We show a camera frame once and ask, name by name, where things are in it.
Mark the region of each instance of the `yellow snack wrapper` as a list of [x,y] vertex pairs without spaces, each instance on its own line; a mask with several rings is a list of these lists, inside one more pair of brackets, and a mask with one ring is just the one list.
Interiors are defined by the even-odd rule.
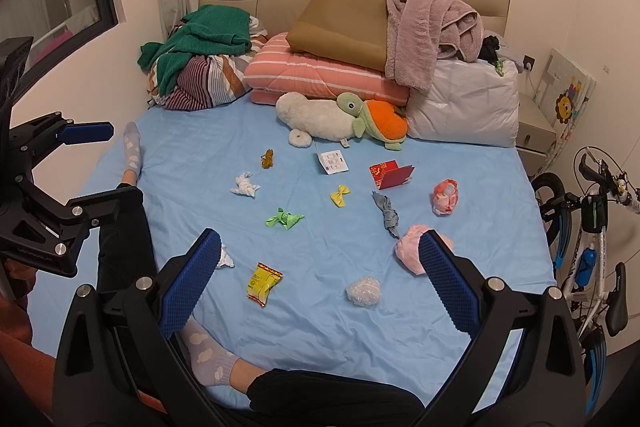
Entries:
[[269,268],[266,264],[258,263],[254,275],[246,287],[246,296],[264,307],[269,296],[269,290],[282,279],[282,273]]

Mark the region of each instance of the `pink fleece blanket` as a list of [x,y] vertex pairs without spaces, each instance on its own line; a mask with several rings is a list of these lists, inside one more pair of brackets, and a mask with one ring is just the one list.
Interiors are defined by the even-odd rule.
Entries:
[[438,58],[478,58],[482,19],[461,0],[386,0],[385,76],[427,91]]

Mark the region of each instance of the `green knitted cloth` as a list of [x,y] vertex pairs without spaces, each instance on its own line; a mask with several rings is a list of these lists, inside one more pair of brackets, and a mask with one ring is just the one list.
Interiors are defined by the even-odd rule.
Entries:
[[233,6],[207,4],[188,13],[164,44],[147,42],[138,65],[145,73],[157,60],[158,94],[174,90],[178,75],[194,55],[242,55],[251,49],[249,14]]

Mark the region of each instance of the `bicycle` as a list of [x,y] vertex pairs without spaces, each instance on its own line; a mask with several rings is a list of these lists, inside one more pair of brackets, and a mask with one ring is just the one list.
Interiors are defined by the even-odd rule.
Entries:
[[[591,150],[597,150],[608,156],[618,168],[619,173],[613,175],[606,161],[596,159]],[[580,158],[578,171],[585,180],[591,182],[587,190],[583,190],[575,172],[575,160],[583,151],[586,152]],[[597,171],[587,165],[587,158],[597,165]],[[572,212],[580,210],[580,229],[574,254],[561,289],[574,316],[578,339],[584,350],[586,381],[591,382],[587,413],[591,413],[600,394],[606,367],[606,338],[604,328],[600,324],[600,317],[603,313],[605,314],[605,325],[612,337],[619,334],[628,322],[624,263],[616,264],[615,289],[610,292],[604,289],[609,202],[621,204],[629,211],[640,214],[640,188],[634,188],[628,181],[626,172],[618,163],[608,153],[597,147],[587,146],[578,150],[574,156],[574,175],[583,191],[582,196],[565,192],[561,179],[552,172],[540,174],[531,184],[540,206],[540,216],[545,223],[547,244],[550,249],[552,245],[556,247],[553,259],[555,277],[558,276],[564,264],[565,254],[570,244]],[[551,190],[553,196],[543,201],[539,194],[545,187]],[[590,290],[588,287],[594,270],[596,275],[593,290]]]

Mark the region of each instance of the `orange plush toy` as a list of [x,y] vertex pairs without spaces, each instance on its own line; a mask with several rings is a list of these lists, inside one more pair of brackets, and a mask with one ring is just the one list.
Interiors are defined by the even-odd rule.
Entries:
[[398,113],[398,108],[382,100],[363,102],[357,94],[344,92],[338,96],[338,107],[355,116],[353,132],[358,138],[365,132],[384,142],[385,148],[392,151],[402,149],[406,138],[406,119]]

